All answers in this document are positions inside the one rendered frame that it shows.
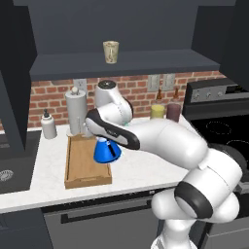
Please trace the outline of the grey wall outlet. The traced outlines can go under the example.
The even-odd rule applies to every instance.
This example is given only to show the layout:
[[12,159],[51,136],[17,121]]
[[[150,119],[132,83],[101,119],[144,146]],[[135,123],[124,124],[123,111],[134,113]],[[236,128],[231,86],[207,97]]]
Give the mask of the grey wall outlet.
[[160,75],[149,75],[148,76],[148,91],[158,91],[160,87]]
[[86,79],[74,79],[73,84],[78,89],[81,89],[84,92],[88,92],[87,80]]
[[162,83],[162,90],[169,91],[174,89],[175,83],[175,75],[174,74],[164,74],[163,75],[163,83]]

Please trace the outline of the white soap dispenser bottle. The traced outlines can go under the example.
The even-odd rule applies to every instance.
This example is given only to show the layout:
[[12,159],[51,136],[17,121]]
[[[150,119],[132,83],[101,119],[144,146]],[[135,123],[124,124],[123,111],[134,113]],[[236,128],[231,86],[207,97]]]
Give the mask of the white soap dispenser bottle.
[[56,127],[54,123],[53,116],[48,112],[47,109],[44,110],[44,114],[41,119],[41,125],[46,139],[54,139],[57,136]]

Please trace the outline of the white paper towel roll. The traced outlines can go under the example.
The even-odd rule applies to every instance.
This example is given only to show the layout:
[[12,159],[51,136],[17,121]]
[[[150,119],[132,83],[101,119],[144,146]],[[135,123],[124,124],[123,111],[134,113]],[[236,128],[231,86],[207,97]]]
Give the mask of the white paper towel roll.
[[82,133],[84,130],[83,123],[88,112],[86,93],[77,87],[73,87],[65,93],[65,99],[70,132],[72,135]]

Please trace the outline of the wooden tray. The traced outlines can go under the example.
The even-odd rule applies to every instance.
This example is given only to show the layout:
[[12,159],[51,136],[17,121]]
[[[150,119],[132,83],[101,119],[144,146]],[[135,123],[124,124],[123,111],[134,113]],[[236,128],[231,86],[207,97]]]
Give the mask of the wooden tray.
[[65,165],[66,189],[108,185],[112,183],[109,163],[97,163],[93,159],[95,138],[83,135],[69,136]]

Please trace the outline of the maroon jar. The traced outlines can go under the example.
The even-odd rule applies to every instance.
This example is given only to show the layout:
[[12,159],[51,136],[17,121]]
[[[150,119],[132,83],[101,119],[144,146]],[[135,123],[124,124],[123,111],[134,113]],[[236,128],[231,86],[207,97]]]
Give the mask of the maroon jar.
[[176,123],[179,122],[181,114],[181,106],[177,103],[169,103],[167,105],[166,117]]

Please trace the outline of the beige mug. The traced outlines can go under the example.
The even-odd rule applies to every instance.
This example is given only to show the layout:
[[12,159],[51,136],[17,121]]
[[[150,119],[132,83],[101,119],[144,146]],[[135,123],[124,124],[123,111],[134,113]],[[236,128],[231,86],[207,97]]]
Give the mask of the beige mug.
[[105,41],[103,43],[103,50],[105,55],[105,61],[109,64],[114,64],[118,60],[119,42],[117,41]]

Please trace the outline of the grey dishwasher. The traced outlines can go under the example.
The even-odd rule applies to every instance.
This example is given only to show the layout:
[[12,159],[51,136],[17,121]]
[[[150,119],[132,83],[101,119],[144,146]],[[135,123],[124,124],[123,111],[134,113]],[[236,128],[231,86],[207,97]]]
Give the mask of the grey dishwasher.
[[73,222],[60,223],[60,215],[92,205],[150,199],[152,191],[64,203],[42,209],[53,249],[150,249],[159,221],[152,209]]

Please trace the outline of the yellow jar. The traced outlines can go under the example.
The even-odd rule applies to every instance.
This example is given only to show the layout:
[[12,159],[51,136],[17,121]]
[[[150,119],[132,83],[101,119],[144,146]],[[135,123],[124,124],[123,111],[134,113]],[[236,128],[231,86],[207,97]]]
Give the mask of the yellow jar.
[[159,104],[155,104],[151,107],[151,118],[163,118],[164,116],[164,107],[162,105]]

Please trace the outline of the dark grey wall cabinet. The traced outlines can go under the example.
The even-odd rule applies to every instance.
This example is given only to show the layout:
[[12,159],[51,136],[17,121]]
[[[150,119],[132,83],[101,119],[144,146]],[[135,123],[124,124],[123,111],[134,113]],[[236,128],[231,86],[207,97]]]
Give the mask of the dark grey wall cabinet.
[[[199,6],[235,0],[14,0],[27,6],[37,56],[31,79],[62,80],[217,70],[192,49]],[[103,43],[119,42],[105,61]]]

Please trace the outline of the dark sink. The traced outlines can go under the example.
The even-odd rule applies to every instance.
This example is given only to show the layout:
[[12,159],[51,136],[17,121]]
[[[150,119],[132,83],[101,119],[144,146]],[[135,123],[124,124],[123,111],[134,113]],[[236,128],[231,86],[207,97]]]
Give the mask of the dark sink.
[[40,136],[40,130],[28,131],[25,151],[15,154],[0,134],[0,195],[30,189]]

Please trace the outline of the black stove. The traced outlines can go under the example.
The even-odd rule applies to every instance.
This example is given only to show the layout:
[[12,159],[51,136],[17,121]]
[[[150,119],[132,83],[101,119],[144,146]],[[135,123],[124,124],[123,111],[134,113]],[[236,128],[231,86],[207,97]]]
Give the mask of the black stove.
[[249,249],[249,90],[227,78],[188,83],[183,116],[209,144],[235,152],[243,167],[234,190],[237,218],[225,224],[197,222],[190,238],[197,249]]

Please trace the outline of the dark grey base cabinet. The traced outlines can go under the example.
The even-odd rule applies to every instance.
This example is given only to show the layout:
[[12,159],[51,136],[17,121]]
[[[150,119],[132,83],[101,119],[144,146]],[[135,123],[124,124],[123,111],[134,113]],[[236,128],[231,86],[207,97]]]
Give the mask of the dark grey base cabinet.
[[53,249],[42,210],[0,214],[0,249]]

